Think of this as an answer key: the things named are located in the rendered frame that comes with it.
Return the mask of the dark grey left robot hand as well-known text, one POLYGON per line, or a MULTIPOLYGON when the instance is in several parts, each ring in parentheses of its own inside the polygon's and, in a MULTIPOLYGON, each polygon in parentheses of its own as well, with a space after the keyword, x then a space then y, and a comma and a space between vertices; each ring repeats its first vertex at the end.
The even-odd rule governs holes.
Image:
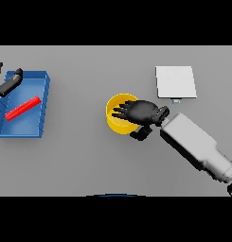
MULTIPOLYGON (((0 75, 1 69, 3 67, 3 63, 0 62, 0 75)), ((10 92, 12 92, 15 88, 17 88, 23 81, 23 70, 18 68, 14 75, 11 76, 7 81, 0 85, 0 97, 5 97, 10 92)))

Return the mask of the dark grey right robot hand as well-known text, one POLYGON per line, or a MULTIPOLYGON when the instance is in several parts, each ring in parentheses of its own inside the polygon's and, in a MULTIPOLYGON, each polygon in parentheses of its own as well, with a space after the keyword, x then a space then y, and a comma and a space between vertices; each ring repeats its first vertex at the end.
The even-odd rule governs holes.
POLYGON ((144 141, 152 132, 151 125, 160 127, 169 114, 170 109, 167 106, 158 108, 147 100, 126 100, 124 104, 114 108, 112 116, 140 125, 141 129, 132 131, 130 136, 138 141, 144 141))

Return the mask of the yellow bowl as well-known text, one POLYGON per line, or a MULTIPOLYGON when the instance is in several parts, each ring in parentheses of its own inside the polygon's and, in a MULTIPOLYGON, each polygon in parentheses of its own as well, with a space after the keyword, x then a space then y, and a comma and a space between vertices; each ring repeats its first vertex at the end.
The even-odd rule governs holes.
POLYGON ((113 117, 114 108, 118 108, 120 104, 124 104, 127 100, 135 101, 137 97, 131 94, 117 94, 112 96, 106 104, 106 121, 109 128, 118 134, 130 134, 132 131, 136 131, 138 126, 130 123, 127 120, 113 117))

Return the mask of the red beaker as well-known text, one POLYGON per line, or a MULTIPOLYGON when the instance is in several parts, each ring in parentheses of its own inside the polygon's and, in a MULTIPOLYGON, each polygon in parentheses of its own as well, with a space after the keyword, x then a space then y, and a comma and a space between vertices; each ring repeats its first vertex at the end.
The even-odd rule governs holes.
POLYGON ((34 108, 41 102, 42 102, 42 100, 37 95, 35 95, 30 100, 27 100, 26 102, 20 104, 13 110, 10 110, 9 112, 7 112, 5 114, 5 118, 7 121, 10 121, 10 120, 16 118, 17 116, 21 115, 22 113, 34 108))

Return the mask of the pale square measuring scale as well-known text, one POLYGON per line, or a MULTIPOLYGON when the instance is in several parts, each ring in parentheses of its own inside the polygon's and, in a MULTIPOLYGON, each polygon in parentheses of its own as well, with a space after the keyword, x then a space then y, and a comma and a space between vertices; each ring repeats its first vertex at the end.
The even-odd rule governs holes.
POLYGON ((156 66, 155 82, 158 98, 179 103, 183 98, 197 97, 191 66, 156 66))

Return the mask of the blue tray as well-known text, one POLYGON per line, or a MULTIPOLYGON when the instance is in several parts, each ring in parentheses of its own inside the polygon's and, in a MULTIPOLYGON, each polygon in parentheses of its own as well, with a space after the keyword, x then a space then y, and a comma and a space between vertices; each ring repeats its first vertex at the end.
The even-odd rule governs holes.
POLYGON ((50 77, 46 71, 23 71, 23 81, 0 98, 0 138, 41 138, 44 132, 45 109, 50 77), (5 114, 38 96, 41 103, 8 121, 5 114))

